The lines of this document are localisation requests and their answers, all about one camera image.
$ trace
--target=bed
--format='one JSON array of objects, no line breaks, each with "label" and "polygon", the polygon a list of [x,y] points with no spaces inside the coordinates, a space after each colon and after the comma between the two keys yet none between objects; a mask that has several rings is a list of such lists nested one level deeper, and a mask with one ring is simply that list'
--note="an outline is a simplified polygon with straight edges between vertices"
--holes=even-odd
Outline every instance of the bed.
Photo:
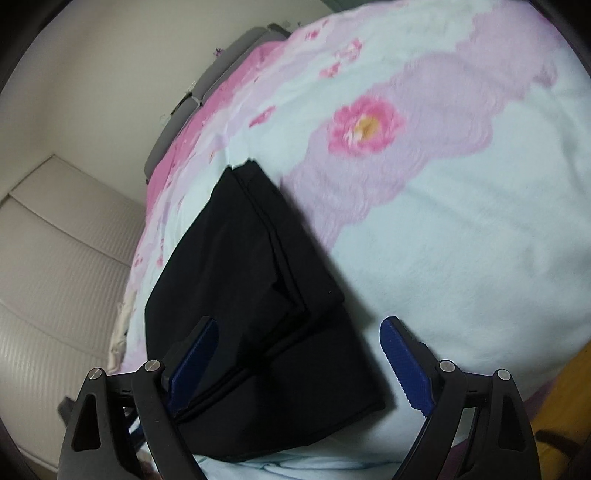
[{"label": "bed", "polygon": [[464,371],[508,369],[534,405],[591,339],[589,111],[585,68],[526,2],[376,3],[261,44],[151,173],[112,370],[147,360],[160,272],[224,169],[253,158],[301,213],[392,401],[278,456],[199,458],[209,478],[390,478],[423,423],[381,353],[394,314]]}]

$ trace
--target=pink fabric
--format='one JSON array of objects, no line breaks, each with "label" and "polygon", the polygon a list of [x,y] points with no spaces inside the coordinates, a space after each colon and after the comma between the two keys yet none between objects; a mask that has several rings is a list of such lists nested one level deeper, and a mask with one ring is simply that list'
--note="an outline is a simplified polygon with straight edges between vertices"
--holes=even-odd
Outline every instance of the pink fabric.
[{"label": "pink fabric", "polygon": [[188,158],[191,150],[199,140],[201,131],[207,121],[216,112],[230,104],[236,91],[248,81],[254,79],[264,61],[281,44],[282,42],[274,41],[257,47],[236,71],[230,75],[230,78],[218,87],[205,105],[188,121],[182,132],[170,145],[170,148],[160,163],[158,163],[150,178],[146,198],[146,214],[148,218],[150,217],[154,203],[167,184],[168,177],[183,160]]},{"label": "pink fabric", "polygon": [[[183,174],[173,180],[175,185],[170,203],[174,205],[181,200],[184,192],[188,190],[202,169],[209,164],[216,152],[224,149],[229,140],[247,122],[261,113],[261,105],[264,105],[281,85],[300,75],[305,65],[327,50],[334,50],[336,55],[343,48],[344,42],[350,42],[347,50],[353,48],[354,51],[358,51],[361,48],[355,38],[350,40],[350,32],[347,28],[349,22],[352,27],[355,27],[360,22],[378,17],[384,11],[392,8],[398,9],[400,6],[396,3],[383,2],[373,4],[371,8],[342,14],[339,18],[340,28],[336,28],[332,18],[327,18],[322,21],[320,26],[317,22],[296,30],[288,40],[279,42],[279,45],[274,45],[268,51],[261,50],[268,44],[255,50],[251,57],[257,55],[257,59],[250,61],[251,58],[249,58],[248,65],[243,64],[239,70],[234,72],[232,77],[214,94],[216,96],[215,102],[212,102],[214,98],[212,96],[204,108],[198,111],[185,126],[182,132],[183,138],[180,138],[181,135],[177,137],[176,142],[182,142],[183,147],[173,153],[175,160],[168,172],[168,181],[170,182],[176,172],[180,170]],[[311,32],[315,31],[318,33],[309,36]],[[272,70],[275,63],[283,57],[288,58],[288,61],[281,64],[278,69]],[[221,112],[224,108],[231,106],[231,101],[239,92],[241,97],[240,102],[236,102],[238,105],[232,109],[228,108],[226,112]],[[202,141],[196,148],[203,128],[215,113],[223,113],[226,117],[222,131],[212,136],[209,143]]]},{"label": "pink fabric", "polygon": [[329,152],[362,157],[379,153],[404,129],[404,118],[393,105],[361,96],[335,113],[329,124]]},{"label": "pink fabric", "polygon": [[267,120],[269,120],[269,117],[273,114],[273,112],[276,109],[277,108],[275,106],[270,106],[268,109],[266,109],[263,113],[261,113],[260,115],[258,115],[256,118],[254,118],[248,124],[249,128],[252,128],[255,125],[261,125],[261,124],[265,123]]},{"label": "pink fabric", "polygon": [[[344,226],[392,201],[429,161],[487,147],[495,115],[523,100],[532,83],[554,84],[552,53],[561,41],[526,2],[475,16],[472,35],[455,52],[409,62],[316,129],[282,191],[330,251]],[[359,141],[362,127],[368,138]]]},{"label": "pink fabric", "polygon": [[349,62],[353,62],[359,58],[361,53],[361,49],[363,48],[363,44],[361,40],[358,38],[354,38],[349,45],[347,45],[343,50],[339,50],[335,57],[338,59],[346,59]]},{"label": "pink fabric", "polygon": [[330,67],[328,67],[326,69],[322,69],[320,71],[319,77],[326,78],[326,79],[331,79],[331,78],[336,77],[339,74],[340,65],[341,65],[341,63],[338,61],[336,63],[333,63]]}]

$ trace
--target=folded black fabric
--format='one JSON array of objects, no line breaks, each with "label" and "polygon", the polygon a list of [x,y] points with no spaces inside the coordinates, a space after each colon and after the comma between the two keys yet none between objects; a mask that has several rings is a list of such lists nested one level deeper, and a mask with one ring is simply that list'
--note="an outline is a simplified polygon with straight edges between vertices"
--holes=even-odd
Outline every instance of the folded black fabric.
[{"label": "folded black fabric", "polygon": [[146,305],[148,357],[202,316],[220,339],[176,420],[193,453],[240,461],[309,445],[384,407],[301,222],[252,161],[226,169]]}]

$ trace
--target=white wall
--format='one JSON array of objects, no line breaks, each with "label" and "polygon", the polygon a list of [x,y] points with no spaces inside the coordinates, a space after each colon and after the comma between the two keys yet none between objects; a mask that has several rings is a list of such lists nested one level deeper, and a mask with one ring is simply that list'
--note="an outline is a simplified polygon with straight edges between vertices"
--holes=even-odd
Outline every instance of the white wall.
[{"label": "white wall", "polygon": [[161,118],[215,59],[216,47],[254,26],[288,21],[295,27],[329,13],[320,0],[107,4],[54,79],[46,137],[61,158],[139,202]]},{"label": "white wall", "polygon": [[47,99],[53,80],[101,2],[77,8],[78,22],[59,16],[27,50],[0,95],[0,200],[51,154],[47,142]]},{"label": "white wall", "polygon": [[0,95],[0,198],[55,153],[143,203],[162,119],[215,49],[329,13],[320,0],[73,0]]}]

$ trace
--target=mattress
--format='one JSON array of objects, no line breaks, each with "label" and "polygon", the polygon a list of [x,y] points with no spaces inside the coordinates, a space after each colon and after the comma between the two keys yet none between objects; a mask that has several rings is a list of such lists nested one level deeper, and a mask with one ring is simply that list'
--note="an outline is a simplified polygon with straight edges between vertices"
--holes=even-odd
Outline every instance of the mattress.
[{"label": "mattress", "polygon": [[[228,165],[254,158],[302,215],[388,384],[388,408],[211,478],[390,478],[423,417],[379,346],[396,315],[462,370],[531,397],[591,339],[591,80],[525,2],[385,2],[256,49],[158,165],[130,281],[144,306]],[[465,418],[456,441],[467,435]]]}]

